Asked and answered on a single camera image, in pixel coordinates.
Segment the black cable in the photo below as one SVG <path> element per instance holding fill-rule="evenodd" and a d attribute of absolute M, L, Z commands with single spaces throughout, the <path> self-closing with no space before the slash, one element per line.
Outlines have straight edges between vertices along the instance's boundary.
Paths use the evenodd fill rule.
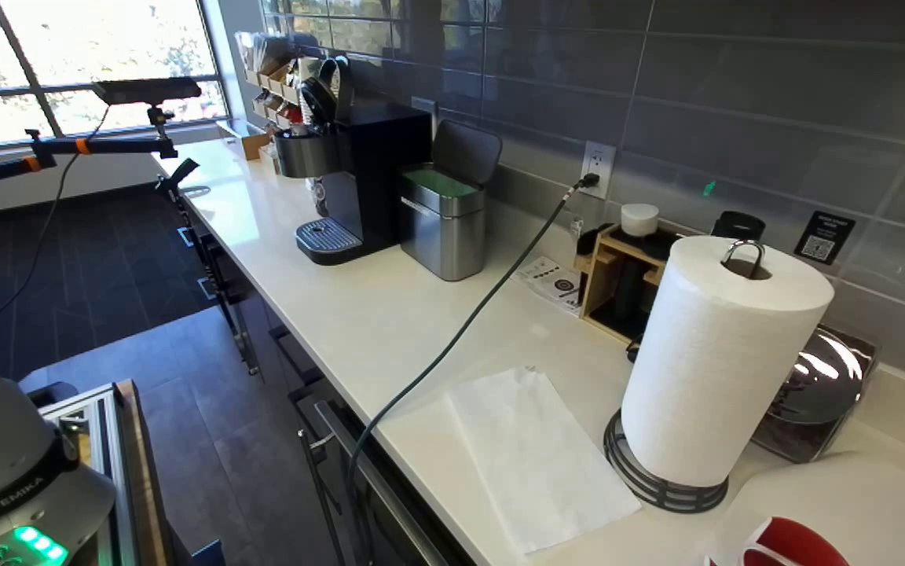
<path fill-rule="evenodd" d="M 551 209 L 551 217 L 545 220 L 545 226 L 538 228 L 538 236 L 522 249 L 522 253 L 512 262 L 512 268 L 492 286 L 492 293 L 474 303 L 474 311 L 460 322 L 460 331 L 453 334 L 453 340 L 442 344 L 440 356 L 433 356 L 430 365 L 425 365 L 425 369 L 405 383 L 368 423 L 364 429 L 360 433 L 360 442 L 349 454 L 349 471 L 360 468 L 360 454 L 364 453 L 364 442 L 371 436 L 371 429 L 386 419 L 386 412 L 405 400 L 453 350 L 455 342 L 463 340 L 463 334 L 477 321 L 477 313 L 489 307 L 489 302 L 510 282 L 510 276 L 520 269 L 520 265 L 538 249 L 538 241 L 545 237 L 545 232 L 554 226 L 554 220 L 559 217 L 559 209 L 570 205 L 570 199 L 578 192 L 578 188 L 592 188 L 596 185 L 600 175 L 589 172 L 583 175 L 559 200 L 558 206 Z"/>
<path fill-rule="evenodd" d="M 104 106 L 101 121 L 95 126 L 95 133 L 86 136 L 86 141 L 91 141 L 91 137 L 104 127 L 108 117 L 109 117 L 109 106 Z M 58 179 L 54 200 L 50 200 L 50 209 L 48 209 L 48 217 L 44 217 L 44 222 L 40 222 L 40 232 L 37 232 L 37 241 L 35 241 L 35 258 L 31 258 L 31 265 L 25 268 L 18 286 L 0 302 L 0 313 L 25 293 L 25 286 L 35 278 L 35 269 L 37 269 L 37 265 L 40 265 L 40 251 L 44 251 L 44 245 L 48 245 L 48 236 L 50 236 L 50 226 L 54 226 L 54 217 L 58 217 L 58 206 L 61 206 L 61 200 L 62 200 L 62 195 L 68 195 L 70 168 L 72 168 L 72 164 L 77 164 L 79 156 L 83 156 L 83 154 L 72 154 L 70 164 L 62 167 L 62 172 L 61 172 L 61 179 Z"/>

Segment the white countertop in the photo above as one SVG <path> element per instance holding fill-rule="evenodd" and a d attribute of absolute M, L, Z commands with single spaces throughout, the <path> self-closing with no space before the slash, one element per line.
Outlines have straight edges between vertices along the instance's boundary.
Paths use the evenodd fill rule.
<path fill-rule="evenodd" d="M 489 268 L 464 282 L 442 282 L 401 245 L 321 268 L 293 241 L 293 228 L 315 217 L 306 183 L 282 179 L 260 161 L 243 161 L 236 144 L 183 144 L 201 167 L 187 185 L 210 185 L 191 205 L 248 274 L 267 303 L 299 337 L 345 403 L 371 419 L 453 337 L 474 302 L 497 282 L 520 245 L 494 245 Z M 542 222 L 500 209 L 534 232 Z M 377 436 L 477 561 L 520 561 L 500 531 L 480 477 L 440 400 L 442 387 L 530 365 L 545 369 L 583 429 L 600 447 L 605 423 L 618 408 L 630 377 L 627 350 L 595 322 L 559 311 L 520 278 L 489 303 L 453 356 L 403 405 L 385 419 Z M 905 405 L 866 403 L 843 429 L 836 453 L 881 453 L 905 465 L 905 428 L 881 429 Z M 764 468 L 788 468 L 749 449 L 733 471 L 731 500 L 703 515 L 674 515 L 644 505 L 578 540 L 526 556 L 527 561 L 702 561 L 708 540 L 743 480 Z"/>

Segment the coffee maker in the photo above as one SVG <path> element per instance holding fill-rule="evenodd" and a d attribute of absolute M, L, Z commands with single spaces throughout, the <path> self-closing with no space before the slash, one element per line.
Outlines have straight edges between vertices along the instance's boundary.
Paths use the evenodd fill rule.
<path fill-rule="evenodd" d="M 403 168 L 430 156 L 430 117 L 393 103 L 355 103 L 342 118 L 276 137 L 286 175 L 321 175 L 321 217 L 297 228 L 317 265 L 371 253 L 401 237 Z"/>

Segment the window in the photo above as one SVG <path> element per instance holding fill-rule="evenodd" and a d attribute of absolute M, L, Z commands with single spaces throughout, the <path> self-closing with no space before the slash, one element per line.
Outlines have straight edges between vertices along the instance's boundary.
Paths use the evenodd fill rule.
<path fill-rule="evenodd" d="M 0 144 L 21 144 L 25 127 L 91 133 L 104 117 L 91 82 L 108 77 L 191 75 L 201 96 L 166 101 L 171 126 L 227 117 L 195 0 L 0 0 L 0 16 Z M 126 103 L 104 133 L 146 126 L 146 103 Z"/>

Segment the dark floor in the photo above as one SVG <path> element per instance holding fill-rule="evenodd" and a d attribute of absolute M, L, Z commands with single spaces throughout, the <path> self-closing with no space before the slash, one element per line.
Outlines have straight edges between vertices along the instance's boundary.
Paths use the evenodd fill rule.
<path fill-rule="evenodd" d="M 187 546 L 220 538 L 229 566 L 334 566 L 291 419 L 297 377 L 267 342 L 258 350 L 264 374 L 252 377 L 220 311 L 209 307 L 40 366 L 25 387 L 135 381 L 166 515 Z"/>
<path fill-rule="evenodd" d="M 0 303 L 25 278 L 48 205 L 0 212 Z M 28 369 L 209 307 L 201 265 L 152 188 L 68 199 L 25 293 L 0 311 L 0 374 Z"/>

